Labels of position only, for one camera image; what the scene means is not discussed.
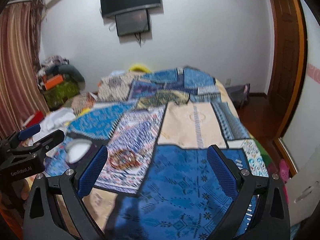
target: blue gripper pad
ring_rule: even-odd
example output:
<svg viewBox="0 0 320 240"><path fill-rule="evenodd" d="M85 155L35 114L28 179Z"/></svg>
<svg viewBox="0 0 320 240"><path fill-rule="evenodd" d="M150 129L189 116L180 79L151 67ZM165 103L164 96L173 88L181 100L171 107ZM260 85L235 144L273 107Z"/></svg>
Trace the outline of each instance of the blue gripper pad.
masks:
<svg viewBox="0 0 320 240"><path fill-rule="evenodd" d="M30 138L31 136L35 135L36 133L40 132L40 125L34 124L33 126L30 126L29 128L26 128L25 130L20 131L19 135L18 135L18 139L20 141L24 141L28 138Z"/></svg>
<svg viewBox="0 0 320 240"><path fill-rule="evenodd" d="M77 194L80 199L90 194L103 166L106 163L107 157L108 150L107 147L103 145L79 179L79 189Z"/></svg>
<svg viewBox="0 0 320 240"><path fill-rule="evenodd" d="M212 146L207 150L207 159L223 192L228 197L235 200L239 194L237 191L236 179Z"/></svg>

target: wooden door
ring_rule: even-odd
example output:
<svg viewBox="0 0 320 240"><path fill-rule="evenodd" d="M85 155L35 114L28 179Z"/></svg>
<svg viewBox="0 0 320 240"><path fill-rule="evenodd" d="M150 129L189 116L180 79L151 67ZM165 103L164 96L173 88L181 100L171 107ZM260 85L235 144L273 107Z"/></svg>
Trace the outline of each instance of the wooden door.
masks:
<svg viewBox="0 0 320 240"><path fill-rule="evenodd" d="M293 0L271 0L275 22L275 54L268 91L272 108L283 117L298 72L299 26Z"/></svg>

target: metal screw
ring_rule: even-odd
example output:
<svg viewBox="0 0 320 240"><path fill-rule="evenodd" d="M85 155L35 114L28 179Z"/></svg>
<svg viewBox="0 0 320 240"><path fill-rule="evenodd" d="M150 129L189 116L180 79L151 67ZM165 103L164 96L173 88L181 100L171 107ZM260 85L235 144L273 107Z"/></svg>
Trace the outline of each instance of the metal screw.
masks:
<svg viewBox="0 0 320 240"><path fill-rule="evenodd" d="M73 172L74 172L73 169L68 169L66 170L66 175L70 176L73 174Z"/></svg>
<svg viewBox="0 0 320 240"><path fill-rule="evenodd" d="M241 170L241 173L244 176L248 176L250 174L250 171L248 171L247 169L243 169L243 170Z"/></svg>
<svg viewBox="0 0 320 240"><path fill-rule="evenodd" d="M272 174L272 177L273 177L274 179L279 179L279 175L276 174L276 173L273 173L273 174Z"/></svg>
<svg viewBox="0 0 320 240"><path fill-rule="evenodd" d="M37 175L36 175L36 179L41 179L43 177L43 173L38 173Z"/></svg>

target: bed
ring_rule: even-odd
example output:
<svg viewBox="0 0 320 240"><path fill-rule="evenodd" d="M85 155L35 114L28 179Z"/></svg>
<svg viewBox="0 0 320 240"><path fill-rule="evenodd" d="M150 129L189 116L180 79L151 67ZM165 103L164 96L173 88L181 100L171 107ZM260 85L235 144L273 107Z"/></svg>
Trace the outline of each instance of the bed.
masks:
<svg viewBox="0 0 320 240"><path fill-rule="evenodd" d="M108 161L83 201L111 239L206 239L232 202L207 163L212 144L240 169L268 176L259 145L241 124L225 88L196 68L108 76L100 82L96 102L84 95L75 101L68 105L75 113L84 107L90 111L68 125L57 153L45 160L45 174L69 168L70 142L105 144ZM124 150L134 155L133 168L112 165ZM256 201L254 196L237 236L245 232ZM59 205L77 236L61 198Z"/></svg>

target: orange box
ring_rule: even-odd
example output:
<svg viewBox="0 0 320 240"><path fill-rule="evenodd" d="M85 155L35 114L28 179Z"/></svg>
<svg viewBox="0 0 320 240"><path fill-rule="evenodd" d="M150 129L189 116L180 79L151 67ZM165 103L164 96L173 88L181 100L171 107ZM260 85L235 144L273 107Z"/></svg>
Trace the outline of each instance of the orange box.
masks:
<svg viewBox="0 0 320 240"><path fill-rule="evenodd" d="M47 80L47 82L44 84L44 87L46 90L49 90L50 88L53 88L54 86L62 82L63 82L62 75L56 75L53 78L50 78L49 80Z"/></svg>

